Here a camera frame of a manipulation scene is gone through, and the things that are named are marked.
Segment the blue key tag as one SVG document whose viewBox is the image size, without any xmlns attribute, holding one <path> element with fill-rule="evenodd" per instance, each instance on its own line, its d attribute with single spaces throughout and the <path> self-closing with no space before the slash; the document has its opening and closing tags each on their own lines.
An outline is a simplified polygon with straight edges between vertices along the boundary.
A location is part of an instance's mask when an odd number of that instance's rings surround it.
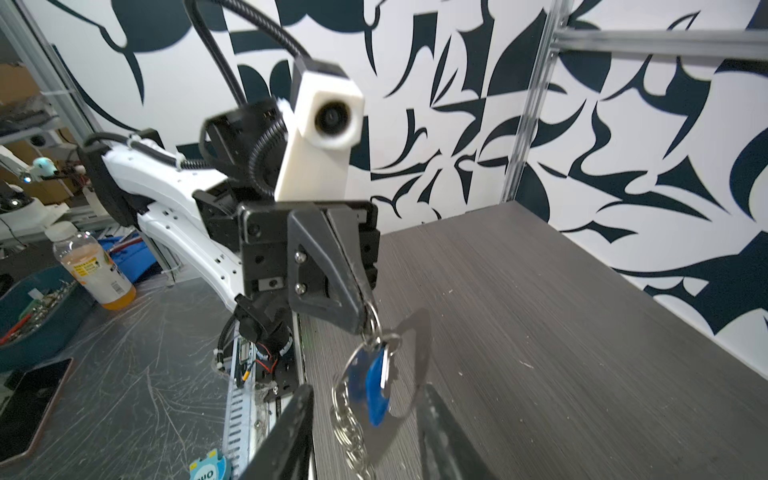
<svg viewBox="0 0 768 480">
<path fill-rule="evenodd" d="M 353 402 L 362 402 L 371 426 L 379 427 L 390 405 L 390 344 L 368 349 L 362 347 L 347 370 L 348 394 Z"/>
</svg>

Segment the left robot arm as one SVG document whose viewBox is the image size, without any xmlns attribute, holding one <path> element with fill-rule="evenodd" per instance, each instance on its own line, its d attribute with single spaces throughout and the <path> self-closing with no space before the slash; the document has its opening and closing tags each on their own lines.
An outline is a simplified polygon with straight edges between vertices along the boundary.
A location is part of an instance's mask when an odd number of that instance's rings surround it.
<svg viewBox="0 0 768 480">
<path fill-rule="evenodd" d="M 245 339 L 278 351 L 299 313 L 374 347 L 376 209 L 344 196 L 364 105 L 331 92 L 241 107 L 208 123 L 206 162 L 149 131 L 96 133 L 83 152 L 107 211 L 191 265 Z"/>
</svg>

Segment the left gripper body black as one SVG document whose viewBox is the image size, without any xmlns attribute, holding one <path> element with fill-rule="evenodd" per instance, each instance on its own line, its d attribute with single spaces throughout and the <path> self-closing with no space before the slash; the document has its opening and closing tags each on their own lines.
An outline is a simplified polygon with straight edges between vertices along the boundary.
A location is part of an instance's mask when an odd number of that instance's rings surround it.
<svg viewBox="0 0 768 480">
<path fill-rule="evenodd" d="M 276 290 L 287 278 L 287 219 L 291 211 L 306 207 L 327 210 L 347 206 L 356 216 L 360 251 L 372 287 L 376 286 L 380 231 L 378 208 L 369 201 L 274 202 L 246 201 L 238 205 L 240 257 L 244 292 Z"/>
</svg>

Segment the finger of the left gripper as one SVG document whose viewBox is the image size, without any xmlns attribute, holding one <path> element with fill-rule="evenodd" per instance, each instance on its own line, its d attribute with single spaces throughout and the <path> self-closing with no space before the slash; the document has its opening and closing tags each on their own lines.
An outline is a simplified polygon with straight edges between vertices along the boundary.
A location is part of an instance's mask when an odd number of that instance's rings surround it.
<svg viewBox="0 0 768 480">
<path fill-rule="evenodd" d="M 375 299 L 362 260 L 357 213 L 342 205 L 330 208 L 327 217 L 357 285 L 363 308 L 372 307 Z"/>
<path fill-rule="evenodd" d="M 306 207 L 288 215 L 289 305 L 298 314 L 358 335 L 363 330 L 366 313 L 327 217 L 329 209 Z"/>
</svg>

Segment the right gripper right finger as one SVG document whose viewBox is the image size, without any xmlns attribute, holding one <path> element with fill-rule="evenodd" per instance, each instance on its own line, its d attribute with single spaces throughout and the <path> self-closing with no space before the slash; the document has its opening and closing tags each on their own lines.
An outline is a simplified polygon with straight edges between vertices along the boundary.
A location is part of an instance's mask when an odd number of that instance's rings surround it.
<svg viewBox="0 0 768 480">
<path fill-rule="evenodd" d="M 495 478 L 432 384 L 423 386 L 416 414 L 423 479 Z"/>
</svg>

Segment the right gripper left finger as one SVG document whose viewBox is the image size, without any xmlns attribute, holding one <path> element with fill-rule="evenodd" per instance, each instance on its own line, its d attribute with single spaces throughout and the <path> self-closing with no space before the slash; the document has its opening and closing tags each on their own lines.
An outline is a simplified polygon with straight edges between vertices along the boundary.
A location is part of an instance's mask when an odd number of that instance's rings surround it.
<svg viewBox="0 0 768 480">
<path fill-rule="evenodd" d="M 256 451 L 241 479 L 302 479 L 310 473 L 314 421 L 314 390 L 302 384 L 274 429 Z"/>
</svg>

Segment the silver metal plate key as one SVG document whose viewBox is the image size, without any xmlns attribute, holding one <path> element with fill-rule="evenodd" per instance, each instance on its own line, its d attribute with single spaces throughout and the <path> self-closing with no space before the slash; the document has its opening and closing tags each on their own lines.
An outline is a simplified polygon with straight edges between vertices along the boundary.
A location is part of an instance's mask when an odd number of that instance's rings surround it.
<svg viewBox="0 0 768 480">
<path fill-rule="evenodd" d="M 339 394 L 348 400 L 350 412 L 346 417 L 353 421 L 351 457 L 358 469 L 372 471 L 379 467 L 391 448 L 400 440 L 401 433 L 415 413 L 416 401 L 426 381 L 431 361 L 432 319 L 430 313 L 419 308 L 400 321 L 386 328 L 383 338 L 371 346 L 390 344 L 392 367 L 390 370 L 390 405 L 383 423 L 373 427 L 362 402 L 353 402 L 348 394 L 347 370 Z"/>
</svg>

